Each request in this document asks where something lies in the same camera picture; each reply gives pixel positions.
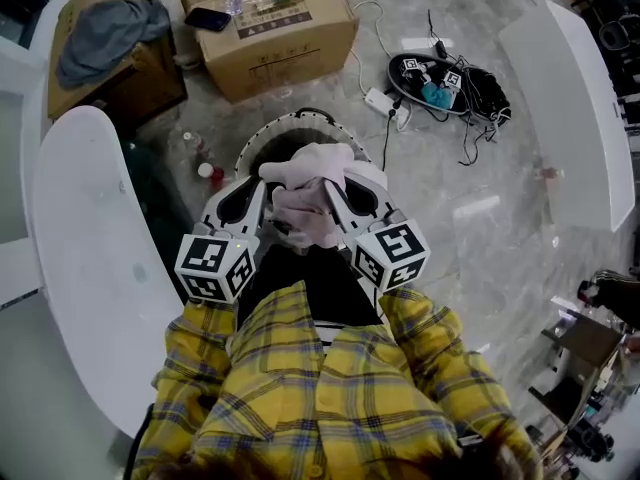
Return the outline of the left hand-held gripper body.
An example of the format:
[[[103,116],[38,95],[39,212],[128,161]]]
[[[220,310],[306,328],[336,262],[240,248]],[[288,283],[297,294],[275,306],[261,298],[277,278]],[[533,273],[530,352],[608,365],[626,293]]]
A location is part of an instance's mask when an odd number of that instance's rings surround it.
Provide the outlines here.
[[[233,303],[256,273],[258,218],[235,224],[205,216],[183,236],[174,271],[189,298]]]

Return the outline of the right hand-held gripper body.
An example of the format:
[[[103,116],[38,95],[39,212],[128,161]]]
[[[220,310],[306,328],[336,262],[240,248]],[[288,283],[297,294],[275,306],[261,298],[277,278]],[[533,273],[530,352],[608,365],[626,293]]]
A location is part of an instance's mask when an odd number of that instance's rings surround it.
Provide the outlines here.
[[[348,247],[351,267],[380,292],[418,278],[431,254],[417,222],[398,208],[349,217]]]

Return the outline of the woven laundry basket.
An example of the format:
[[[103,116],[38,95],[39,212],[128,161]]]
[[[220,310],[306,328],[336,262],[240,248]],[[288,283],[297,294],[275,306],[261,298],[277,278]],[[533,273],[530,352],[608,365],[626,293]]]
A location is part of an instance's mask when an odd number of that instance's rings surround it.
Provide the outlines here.
[[[264,183],[269,190],[327,194],[356,181],[387,189],[388,178],[356,138],[332,116],[301,108],[254,133],[234,166],[237,185]]]

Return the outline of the person's left forearm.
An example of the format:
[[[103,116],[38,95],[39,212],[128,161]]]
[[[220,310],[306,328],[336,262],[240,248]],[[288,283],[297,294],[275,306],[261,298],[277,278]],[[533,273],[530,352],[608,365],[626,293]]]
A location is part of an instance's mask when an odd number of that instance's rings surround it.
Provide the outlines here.
[[[166,358],[154,379],[157,398],[215,398],[230,369],[226,344],[234,325],[229,305],[188,303],[165,333]]]

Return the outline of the person's right forearm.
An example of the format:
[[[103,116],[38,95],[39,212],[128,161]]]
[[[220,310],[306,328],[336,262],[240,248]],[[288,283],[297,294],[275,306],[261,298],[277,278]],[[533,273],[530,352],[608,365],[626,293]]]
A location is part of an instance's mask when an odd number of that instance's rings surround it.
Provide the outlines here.
[[[416,386],[444,411],[471,420],[509,407],[484,357],[464,345],[453,310],[406,287],[387,292],[379,303]]]

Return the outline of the red bottle white cap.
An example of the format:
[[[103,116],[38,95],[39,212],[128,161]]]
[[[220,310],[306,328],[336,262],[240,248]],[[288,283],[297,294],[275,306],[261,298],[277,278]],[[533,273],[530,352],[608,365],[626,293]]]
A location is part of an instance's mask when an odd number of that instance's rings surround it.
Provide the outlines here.
[[[207,180],[215,191],[218,191],[224,185],[224,170],[208,162],[203,162],[198,166],[197,174]]]

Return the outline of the person's black trousers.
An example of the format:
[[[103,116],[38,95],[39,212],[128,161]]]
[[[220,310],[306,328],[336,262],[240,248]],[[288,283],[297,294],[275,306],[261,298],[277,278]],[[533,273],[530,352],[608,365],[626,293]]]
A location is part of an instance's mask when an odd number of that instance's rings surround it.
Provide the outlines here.
[[[304,282],[313,319],[346,326],[378,325],[377,310],[337,249],[311,246],[300,255],[281,244],[269,247],[255,276],[240,297],[238,318],[244,322],[273,292]]]

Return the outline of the white power strip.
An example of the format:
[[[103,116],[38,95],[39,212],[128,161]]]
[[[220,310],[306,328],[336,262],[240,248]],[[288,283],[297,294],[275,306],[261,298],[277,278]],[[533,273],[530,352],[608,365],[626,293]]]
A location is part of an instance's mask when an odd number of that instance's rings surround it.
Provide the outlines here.
[[[412,117],[410,106],[405,106],[401,99],[393,100],[376,88],[370,88],[365,93],[364,103],[385,118],[390,118],[398,132],[405,130]]]

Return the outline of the teal object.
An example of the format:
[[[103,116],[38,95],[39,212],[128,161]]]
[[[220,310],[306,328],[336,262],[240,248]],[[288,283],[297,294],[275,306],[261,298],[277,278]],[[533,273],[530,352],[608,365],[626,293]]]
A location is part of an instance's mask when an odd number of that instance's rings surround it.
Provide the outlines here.
[[[450,110],[455,99],[448,87],[439,87],[432,81],[422,87],[421,94],[426,104],[439,110]]]

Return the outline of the black oval tray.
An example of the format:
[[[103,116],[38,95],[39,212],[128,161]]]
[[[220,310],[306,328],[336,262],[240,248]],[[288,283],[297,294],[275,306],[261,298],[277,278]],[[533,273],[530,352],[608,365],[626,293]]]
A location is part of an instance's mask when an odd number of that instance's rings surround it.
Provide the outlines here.
[[[400,65],[405,58],[415,58],[420,64],[422,73],[416,73],[413,77],[403,77]],[[412,103],[416,103],[430,111],[437,111],[444,114],[463,116],[469,113],[466,96],[463,90],[463,65],[460,62],[451,62],[428,54],[402,53],[395,55],[389,60],[387,66],[387,76],[395,90],[407,97]],[[443,83],[445,73],[452,70],[462,76],[461,89],[451,89],[455,97],[450,110],[439,110],[425,103],[421,89],[428,82],[432,81],[439,87],[447,87]]]

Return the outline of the white bathtub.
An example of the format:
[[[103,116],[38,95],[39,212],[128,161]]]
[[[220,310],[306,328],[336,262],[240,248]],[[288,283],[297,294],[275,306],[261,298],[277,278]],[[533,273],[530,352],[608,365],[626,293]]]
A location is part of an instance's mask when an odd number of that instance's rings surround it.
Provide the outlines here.
[[[100,411],[134,436],[166,357],[165,330],[184,307],[152,240],[115,127],[91,106],[46,133],[31,223],[49,307]]]

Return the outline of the dark cardboard box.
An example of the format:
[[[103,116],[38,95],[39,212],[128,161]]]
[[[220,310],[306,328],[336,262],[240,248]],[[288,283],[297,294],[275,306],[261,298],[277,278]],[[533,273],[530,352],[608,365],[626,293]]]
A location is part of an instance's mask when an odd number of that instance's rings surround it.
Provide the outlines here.
[[[77,106],[90,105],[116,124],[138,127],[186,97],[184,80],[174,61],[171,25],[161,38],[137,44],[99,83],[64,89],[56,78],[60,54],[80,12],[102,1],[106,0],[69,0],[58,14],[49,58],[47,116],[56,120]]]

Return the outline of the black bag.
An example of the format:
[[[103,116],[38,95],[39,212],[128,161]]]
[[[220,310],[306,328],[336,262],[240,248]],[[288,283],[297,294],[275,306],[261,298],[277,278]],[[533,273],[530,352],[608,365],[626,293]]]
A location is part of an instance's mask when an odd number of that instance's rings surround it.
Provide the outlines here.
[[[492,73],[465,66],[462,86],[470,116],[476,121],[499,128],[512,118],[511,104]]]

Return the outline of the large cardboard box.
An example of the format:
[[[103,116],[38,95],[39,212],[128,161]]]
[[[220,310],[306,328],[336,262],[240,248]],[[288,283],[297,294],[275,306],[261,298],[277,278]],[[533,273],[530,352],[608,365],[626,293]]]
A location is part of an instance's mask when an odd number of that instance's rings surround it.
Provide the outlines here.
[[[343,68],[359,20],[348,0],[298,0],[242,13],[220,33],[194,32],[202,59],[224,97],[237,103],[284,85]]]

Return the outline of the person's yellow plaid shirt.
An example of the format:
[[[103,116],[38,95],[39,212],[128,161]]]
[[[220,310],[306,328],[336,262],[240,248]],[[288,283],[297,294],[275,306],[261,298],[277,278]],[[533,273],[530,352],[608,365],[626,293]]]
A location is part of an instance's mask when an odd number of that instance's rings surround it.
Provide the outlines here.
[[[323,342],[304,282],[235,320],[226,350],[215,398],[156,397],[131,480],[543,478],[510,404],[471,420],[444,411],[416,386],[386,316]]]

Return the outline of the black phone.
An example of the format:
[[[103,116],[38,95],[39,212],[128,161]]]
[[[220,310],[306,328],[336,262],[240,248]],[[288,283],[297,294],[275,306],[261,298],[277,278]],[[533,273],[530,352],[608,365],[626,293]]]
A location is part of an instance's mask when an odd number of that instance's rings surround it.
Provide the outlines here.
[[[208,8],[194,7],[186,15],[184,23],[196,29],[214,33],[222,32],[231,22],[231,16]]]

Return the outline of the grey cloth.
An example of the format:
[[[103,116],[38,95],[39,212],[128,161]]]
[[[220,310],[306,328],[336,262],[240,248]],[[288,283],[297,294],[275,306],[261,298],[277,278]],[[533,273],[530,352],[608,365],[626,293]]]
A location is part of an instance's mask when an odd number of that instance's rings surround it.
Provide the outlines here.
[[[103,81],[139,43],[170,31],[166,8],[157,0],[106,0],[82,10],[66,39],[55,74],[64,89]]]

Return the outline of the dark small table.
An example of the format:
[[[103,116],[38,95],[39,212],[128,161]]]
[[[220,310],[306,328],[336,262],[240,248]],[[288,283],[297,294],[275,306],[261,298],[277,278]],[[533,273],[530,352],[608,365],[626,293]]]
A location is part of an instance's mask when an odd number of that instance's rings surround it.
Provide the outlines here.
[[[567,314],[568,320],[558,320],[541,331],[560,352],[553,386],[540,391],[531,385],[528,392],[556,420],[571,428],[584,414],[601,373],[622,344],[623,335],[575,311],[569,310]]]

